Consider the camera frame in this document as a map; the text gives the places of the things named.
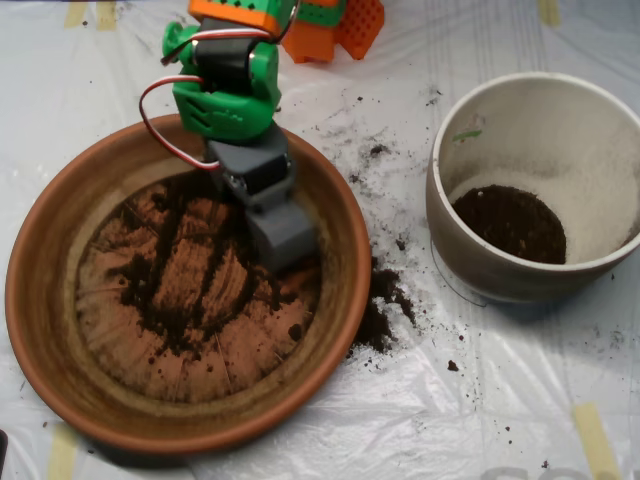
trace masking tape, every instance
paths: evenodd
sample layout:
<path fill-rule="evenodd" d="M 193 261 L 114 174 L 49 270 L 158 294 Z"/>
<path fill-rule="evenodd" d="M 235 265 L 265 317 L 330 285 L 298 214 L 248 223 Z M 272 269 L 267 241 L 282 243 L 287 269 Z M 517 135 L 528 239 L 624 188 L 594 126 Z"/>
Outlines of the masking tape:
<path fill-rule="evenodd" d="M 77 450 L 76 433 L 66 423 L 58 423 L 53 432 L 47 480 L 72 480 Z"/>
<path fill-rule="evenodd" d="M 596 406 L 593 403 L 577 405 L 573 417 L 594 480 L 622 480 Z"/>
<path fill-rule="evenodd" d="M 87 6 L 87 2 L 69 2 L 67 16 L 64 19 L 64 28 L 73 28 L 80 25 L 84 20 Z"/>
<path fill-rule="evenodd" d="M 96 2 L 96 15 L 98 17 L 98 30 L 116 29 L 116 2 Z"/>
<path fill-rule="evenodd" d="M 538 15 L 540 21 L 549 27 L 557 27 L 562 23 L 558 0 L 538 0 Z"/>

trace soil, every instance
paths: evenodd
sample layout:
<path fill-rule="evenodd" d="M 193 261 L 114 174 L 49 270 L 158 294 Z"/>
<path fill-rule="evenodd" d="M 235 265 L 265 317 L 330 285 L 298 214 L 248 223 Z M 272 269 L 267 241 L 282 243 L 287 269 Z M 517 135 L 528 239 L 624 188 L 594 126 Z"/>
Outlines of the soil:
<path fill-rule="evenodd" d="M 474 188 L 453 208 L 471 230 L 504 252 L 533 262 L 566 261 L 560 220 L 531 193 L 498 185 Z"/>
<path fill-rule="evenodd" d="M 385 145 L 378 144 L 371 148 L 371 150 L 369 150 L 369 155 L 371 155 L 372 157 L 377 157 L 381 153 L 389 153 L 389 148 Z"/>
<path fill-rule="evenodd" d="M 277 277 L 242 209 L 208 174 L 134 194 L 98 229 L 78 271 L 77 316 L 98 363 L 147 396 L 197 402 L 248 388 L 313 320 L 320 259 Z"/>
<path fill-rule="evenodd" d="M 413 312 L 413 303 L 398 287 L 400 276 L 391 269 L 379 269 L 377 257 L 371 258 L 371 285 L 369 287 L 369 300 L 356 334 L 354 345 L 366 345 L 380 353 L 389 348 L 389 342 L 395 340 L 389 326 L 389 317 L 376 304 L 376 299 L 382 299 L 384 303 L 395 303 L 400 306 L 402 313 L 415 326 L 416 317 Z"/>

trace ceramic pot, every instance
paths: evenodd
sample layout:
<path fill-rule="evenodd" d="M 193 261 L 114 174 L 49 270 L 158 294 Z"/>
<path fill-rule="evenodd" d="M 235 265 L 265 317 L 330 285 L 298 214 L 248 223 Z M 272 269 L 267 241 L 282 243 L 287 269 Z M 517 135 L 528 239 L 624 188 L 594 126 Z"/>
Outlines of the ceramic pot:
<path fill-rule="evenodd" d="M 154 123 L 179 148 L 192 155 L 202 153 L 201 139 L 184 132 L 177 115 L 157 118 Z M 114 209 L 150 185 L 190 172 L 190 167 L 171 157 L 142 124 L 137 124 L 86 150 L 47 186 L 16 240 L 5 304 L 11 344 L 24 374 L 65 421 L 106 445 L 140 453 L 186 454 L 229 447 L 291 415 L 338 366 L 355 337 L 367 302 L 369 239 L 358 204 L 338 171 L 309 144 L 287 135 L 291 154 L 298 162 L 294 195 L 318 229 L 321 280 L 317 307 L 313 306 L 315 315 L 305 317 L 304 325 L 292 331 L 276 320 L 276 314 L 280 319 L 284 312 L 278 306 L 256 306 L 265 312 L 260 318 L 251 317 L 253 310 L 247 307 L 244 323 L 236 331 L 225 333 L 222 329 L 212 334 L 210 341 L 218 340 L 216 345 L 197 356 L 166 345 L 164 350 L 162 345 L 158 347 L 157 340 L 166 331 L 149 332 L 135 321 L 116 324 L 121 319 L 118 312 L 125 312 L 117 292 L 129 281 L 126 272 L 113 287 L 79 290 L 87 281 L 79 273 L 83 259 L 126 255 L 124 250 L 112 251 L 120 247 L 100 247 L 97 253 L 87 253 L 91 245 L 100 243 L 96 232 L 105 230 L 105 219 L 111 218 L 109 225 L 123 221 L 113 217 Z M 207 243 L 201 241 L 192 247 L 203 245 Z M 167 263 L 165 274 L 170 268 Z M 189 275 L 197 275 L 199 264 L 193 268 L 196 273 Z M 97 277 L 88 274 L 87 278 Z M 115 302 L 108 307 L 115 310 L 100 310 L 107 303 L 94 302 L 95 296 Z M 82 316 L 78 313 L 81 307 Z M 304 308 L 299 311 L 310 313 Z M 265 327 L 267 317 L 274 323 Z M 274 343 L 273 351 L 266 352 L 271 362 L 268 371 L 260 370 L 262 366 L 249 368 L 252 358 L 265 358 L 265 352 L 256 353 L 262 343 L 248 350 L 256 346 L 251 343 L 257 341 L 252 325 L 258 329 L 256 322 L 260 321 L 261 335 L 267 335 L 266 331 L 286 337 L 278 337 L 280 344 Z M 101 322 L 112 323 L 103 328 Z M 134 330 L 139 339 L 127 334 Z M 139 349 L 137 341 L 143 342 L 144 348 Z M 281 347 L 286 348 L 284 353 L 277 350 Z M 225 362 L 220 363 L 225 360 L 220 352 L 226 354 Z M 180 368 L 170 373 L 176 362 Z M 161 365 L 167 371 L 160 373 Z M 224 384 L 218 388 L 216 382 Z"/>
<path fill-rule="evenodd" d="M 640 244 L 639 172 L 640 119 L 613 95 L 555 73 L 500 77 L 463 97 L 436 136 L 427 176 L 431 238 L 451 271 L 481 295 L 562 297 Z M 565 264 L 505 253 L 460 219 L 452 203 L 491 185 L 532 193 L 558 216 Z"/>

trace terracotta saucer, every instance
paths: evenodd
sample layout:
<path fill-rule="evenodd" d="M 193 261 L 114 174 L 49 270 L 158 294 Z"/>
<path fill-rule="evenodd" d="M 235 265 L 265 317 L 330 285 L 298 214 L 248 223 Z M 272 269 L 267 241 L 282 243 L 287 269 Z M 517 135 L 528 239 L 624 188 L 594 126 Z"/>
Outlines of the terracotta saucer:
<path fill-rule="evenodd" d="M 154 122 L 201 153 L 178 116 Z M 320 252 L 278 276 L 255 261 L 238 206 L 142 124 L 42 193 L 12 252 L 7 324 L 29 382 L 72 426 L 151 454 L 229 447 L 293 413 L 340 363 L 367 301 L 369 240 L 340 174 L 288 135 Z"/>

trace white plastic sheet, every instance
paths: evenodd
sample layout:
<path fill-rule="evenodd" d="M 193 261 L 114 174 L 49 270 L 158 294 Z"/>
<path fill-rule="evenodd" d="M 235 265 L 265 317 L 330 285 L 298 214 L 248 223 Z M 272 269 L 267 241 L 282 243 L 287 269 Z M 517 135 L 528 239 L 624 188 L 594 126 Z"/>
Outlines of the white plastic sheet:
<path fill-rule="evenodd" d="M 482 302 L 429 248 L 428 152 L 443 116 L 473 86 L 508 72 L 561 71 L 640 112 L 640 5 L 558 3 L 560 25 L 550 27 L 540 10 L 554 1 L 388 0 L 363 62 L 338 51 L 331 65 L 293 65 L 283 54 L 277 120 L 350 179 L 374 253 L 401 272 L 418 327 L 391 308 L 390 353 L 356 350 L 308 405 L 243 448 L 159 473 L 118 467 L 80 439 L 72 478 L 590 478 L 571 417 L 585 402 L 597 405 L 623 478 L 640 477 L 640 257 L 560 303 L 479 307 L 447 286 L 436 262 L 455 290 Z M 138 122 L 142 89 L 177 69 L 158 58 L 163 29 L 186 16 L 186 1 L 118 2 L 115 30 L 106 31 L 95 4 L 86 26 L 64 28 L 69 9 L 0 3 L 3 271 L 46 183 L 99 138 Z M 152 115 L 175 110 L 168 88 L 148 105 Z M 377 144 L 389 152 L 371 158 Z M 52 478 L 59 420 L 25 383 L 4 322 L 0 386 L 0 428 L 10 437 L 3 480 Z"/>

